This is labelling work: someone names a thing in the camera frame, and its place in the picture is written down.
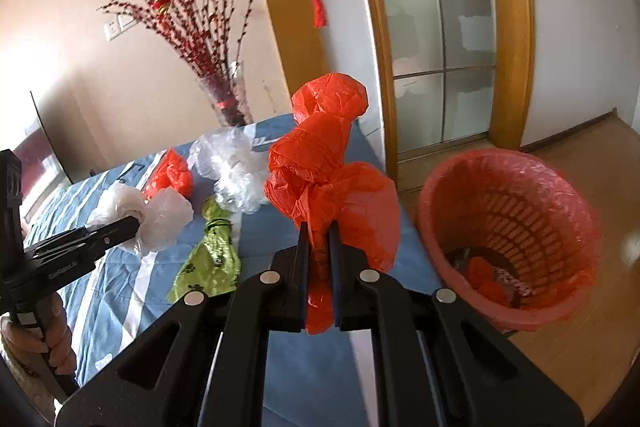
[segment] red ornament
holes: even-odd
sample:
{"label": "red ornament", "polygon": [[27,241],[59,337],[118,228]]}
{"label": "red ornament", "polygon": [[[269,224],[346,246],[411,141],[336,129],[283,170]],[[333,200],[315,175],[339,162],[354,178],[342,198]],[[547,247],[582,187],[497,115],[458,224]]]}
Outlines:
{"label": "red ornament", "polygon": [[169,10],[171,0],[155,0],[151,7],[156,10],[160,15],[164,15]]}
{"label": "red ornament", "polygon": [[314,2],[314,28],[323,28],[327,26],[326,10],[322,0],[313,0]]}

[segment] wall socket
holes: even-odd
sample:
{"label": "wall socket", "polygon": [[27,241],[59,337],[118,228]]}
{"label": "wall socket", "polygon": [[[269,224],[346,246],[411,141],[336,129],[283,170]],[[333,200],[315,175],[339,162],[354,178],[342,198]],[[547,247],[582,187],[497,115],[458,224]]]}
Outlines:
{"label": "wall socket", "polygon": [[117,17],[111,22],[104,23],[104,36],[107,37],[108,41],[113,41],[113,39],[121,33],[122,30],[120,29],[120,23]]}

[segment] crumpled plastic bag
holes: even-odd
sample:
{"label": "crumpled plastic bag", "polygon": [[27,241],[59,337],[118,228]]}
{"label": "crumpled plastic bag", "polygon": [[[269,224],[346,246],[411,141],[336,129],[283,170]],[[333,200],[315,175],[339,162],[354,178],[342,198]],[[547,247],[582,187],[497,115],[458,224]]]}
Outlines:
{"label": "crumpled plastic bag", "polygon": [[191,198],[193,175],[185,159],[174,149],[169,149],[142,189],[147,200],[161,188],[173,187],[185,198]]}
{"label": "crumpled plastic bag", "polygon": [[213,297],[236,289],[241,264],[231,242],[229,215],[230,212],[220,208],[214,198],[204,201],[204,237],[175,277],[166,296],[169,302],[177,302],[192,290]]}
{"label": "crumpled plastic bag", "polygon": [[216,202],[229,212],[253,214],[269,202],[262,189],[269,176],[267,153],[254,152],[252,146],[236,127],[205,134],[191,145],[187,165],[216,181]]}
{"label": "crumpled plastic bag", "polygon": [[175,245],[180,231],[193,219],[193,209],[191,203],[174,188],[159,189],[145,203],[142,191],[118,183],[102,193],[85,226],[108,225],[127,216],[134,216],[140,227],[136,237],[119,247],[144,257],[151,251]]}
{"label": "crumpled plastic bag", "polygon": [[394,182],[366,162],[344,164],[351,122],[369,105],[365,87],[342,73],[306,83],[292,97],[298,126],[269,151],[264,192],[300,227],[312,246],[306,329],[334,323],[326,234],[334,219],[345,245],[364,250],[369,266],[388,271],[400,243]]}

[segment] white plastic bag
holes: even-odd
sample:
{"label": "white plastic bag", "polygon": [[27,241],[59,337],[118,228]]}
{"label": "white plastic bag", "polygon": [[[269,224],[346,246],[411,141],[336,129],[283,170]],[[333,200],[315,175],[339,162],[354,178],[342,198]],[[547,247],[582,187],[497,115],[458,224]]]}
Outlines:
{"label": "white plastic bag", "polygon": [[108,225],[127,216],[139,220],[140,227],[136,237],[119,247],[144,257],[174,245],[180,230],[193,219],[193,208],[174,188],[161,188],[145,204],[142,191],[114,184],[102,193],[86,226]]}
{"label": "white plastic bag", "polygon": [[251,139],[242,129],[231,127],[200,136],[191,145],[187,165],[216,181],[216,202],[221,208],[253,214],[269,202],[264,195],[267,160],[268,153],[252,151]]}

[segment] pink plastic basket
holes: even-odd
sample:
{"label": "pink plastic basket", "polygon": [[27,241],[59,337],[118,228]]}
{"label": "pink plastic basket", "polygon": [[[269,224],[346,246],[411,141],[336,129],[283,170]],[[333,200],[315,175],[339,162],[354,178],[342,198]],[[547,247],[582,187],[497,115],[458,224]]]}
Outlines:
{"label": "pink plastic basket", "polygon": [[[444,283],[498,327],[532,331],[568,317],[595,281],[594,212],[535,156],[485,149],[446,160],[422,188],[417,226]],[[466,247],[494,250],[534,295],[518,309],[481,296],[446,257]]]}

